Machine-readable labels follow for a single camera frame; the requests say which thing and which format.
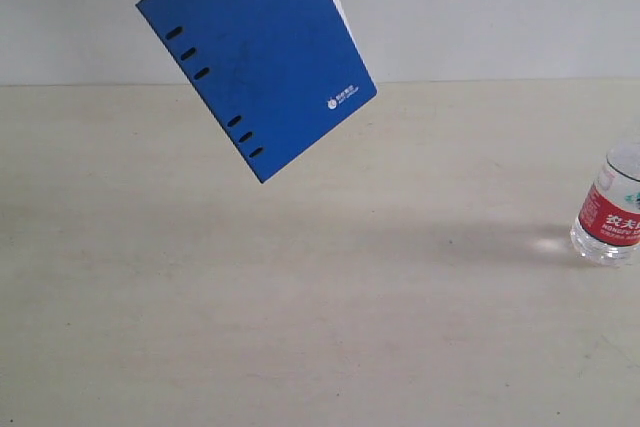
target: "red label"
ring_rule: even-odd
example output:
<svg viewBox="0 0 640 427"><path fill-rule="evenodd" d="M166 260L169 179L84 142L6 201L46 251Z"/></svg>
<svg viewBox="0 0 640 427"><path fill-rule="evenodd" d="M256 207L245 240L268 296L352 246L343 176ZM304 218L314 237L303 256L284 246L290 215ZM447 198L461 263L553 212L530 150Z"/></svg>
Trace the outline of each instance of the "red label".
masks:
<svg viewBox="0 0 640 427"><path fill-rule="evenodd" d="M640 214L616 207L595 185L591 187L578 218L582 228L601 242L616 247L640 243Z"/></svg>

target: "white wall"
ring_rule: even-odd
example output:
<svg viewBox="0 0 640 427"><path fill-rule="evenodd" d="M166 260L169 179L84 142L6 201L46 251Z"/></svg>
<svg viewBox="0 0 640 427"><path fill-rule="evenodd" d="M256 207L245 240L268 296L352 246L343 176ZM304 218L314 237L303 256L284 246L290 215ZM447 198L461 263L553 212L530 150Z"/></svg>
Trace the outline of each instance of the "white wall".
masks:
<svg viewBox="0 0 640 427"><path fill-rule="evenodd" d="M0 84L182 82L137 0L0 0ZM376 80L640 76L640 0L342 0Z"/></svg>

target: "white table surface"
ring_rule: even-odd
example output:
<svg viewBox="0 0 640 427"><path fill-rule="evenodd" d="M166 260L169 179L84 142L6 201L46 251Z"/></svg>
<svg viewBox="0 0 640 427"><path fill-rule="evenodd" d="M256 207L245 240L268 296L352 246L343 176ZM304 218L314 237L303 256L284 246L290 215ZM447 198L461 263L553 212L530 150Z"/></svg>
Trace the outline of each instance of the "white table surface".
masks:
<svg viewBox="0 0 640 427"><path fill-rule="evenodd" d="M386 85L260 185L189 87L0 89L0 425L636 427L567 234L638 99Z"/></svg>

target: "binder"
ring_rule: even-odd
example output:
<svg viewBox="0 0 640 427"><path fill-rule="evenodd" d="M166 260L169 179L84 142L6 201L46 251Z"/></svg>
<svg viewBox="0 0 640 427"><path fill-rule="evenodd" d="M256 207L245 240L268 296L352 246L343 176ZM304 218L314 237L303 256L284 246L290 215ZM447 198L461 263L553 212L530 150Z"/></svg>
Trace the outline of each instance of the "binder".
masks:
<svg viewBox="0 0 640 427"><path fill-rule="evenodd" d="M377 94L334 0L137 8L262 183Z"/></svg>

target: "notebook cover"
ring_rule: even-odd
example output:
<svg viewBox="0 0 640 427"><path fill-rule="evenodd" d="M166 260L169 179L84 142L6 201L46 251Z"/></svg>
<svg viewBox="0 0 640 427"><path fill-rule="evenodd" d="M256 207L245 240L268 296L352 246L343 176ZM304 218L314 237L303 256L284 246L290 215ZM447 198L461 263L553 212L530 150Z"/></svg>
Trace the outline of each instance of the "notebook cover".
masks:
<svg viewBox="0 0 640 427"><path fill-rule="evenodd" d="M260 182L376 95L333 0L137 7Z"/></svg>

